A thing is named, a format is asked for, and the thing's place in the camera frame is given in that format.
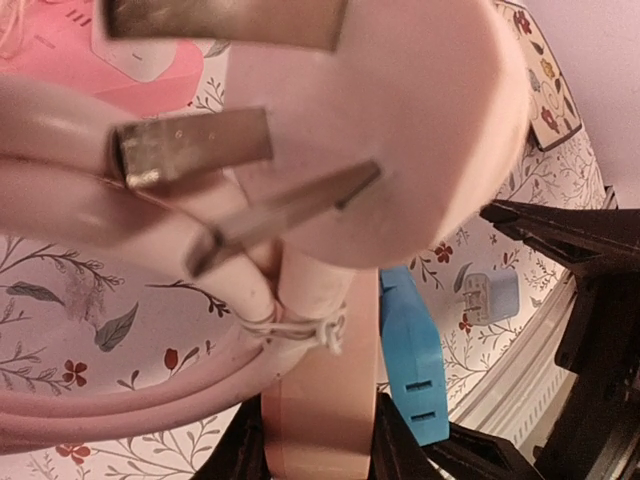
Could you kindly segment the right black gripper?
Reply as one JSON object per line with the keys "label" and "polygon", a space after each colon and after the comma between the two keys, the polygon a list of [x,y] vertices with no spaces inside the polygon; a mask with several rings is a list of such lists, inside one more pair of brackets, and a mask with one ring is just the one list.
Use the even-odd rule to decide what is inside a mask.
{"label": "right black gripper", "polygon": [[593,277],[578,282],[556,351],[556,364],[576,379],[536,469],[546,479],[638,478],[639,275],[618,273],[639,270],[639,211],[494,200],[479,215],[574,275]]}

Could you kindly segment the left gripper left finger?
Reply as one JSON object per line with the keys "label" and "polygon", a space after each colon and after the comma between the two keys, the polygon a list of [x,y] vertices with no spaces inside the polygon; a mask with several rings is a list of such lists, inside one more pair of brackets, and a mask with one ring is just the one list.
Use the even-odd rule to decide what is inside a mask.
{"label": "left gripper left finger", "polygon": [[261,396],[241,403],[209,458],[192,480],[269,480]]}

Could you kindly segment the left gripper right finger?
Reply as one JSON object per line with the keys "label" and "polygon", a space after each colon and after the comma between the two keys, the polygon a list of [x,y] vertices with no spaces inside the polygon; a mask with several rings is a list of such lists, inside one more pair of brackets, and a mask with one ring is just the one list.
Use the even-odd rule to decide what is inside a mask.
{"label": "left gripper right finger", "polygon": [[450,423],[449,438],[421,447],[392,398],[379,392],[372,438],[374,479],[538,479],[508,440]]}

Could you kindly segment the blue plug adapter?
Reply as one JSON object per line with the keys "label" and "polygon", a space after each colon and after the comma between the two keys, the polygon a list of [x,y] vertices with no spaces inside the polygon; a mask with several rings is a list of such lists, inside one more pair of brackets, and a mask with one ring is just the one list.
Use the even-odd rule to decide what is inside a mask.
{"label": "blue plug adapter", "polygon": [[379,325],[391,397],[417,443],[449,437],[438,329],[405,266],[379,272]]}

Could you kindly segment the round pink socket with cord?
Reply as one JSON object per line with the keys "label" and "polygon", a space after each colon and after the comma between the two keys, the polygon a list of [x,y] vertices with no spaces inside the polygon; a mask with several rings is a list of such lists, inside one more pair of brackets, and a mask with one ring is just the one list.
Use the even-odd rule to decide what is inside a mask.
{"label": "round pink socket with cord", "polygon": [[1,72],[5,478],[139,479],[203,460],[260,395],[293,479],[362,479],[378,272],[497,192],[529,130],[490,1],[118,1],[107,38],[203,54],[139,116]]}

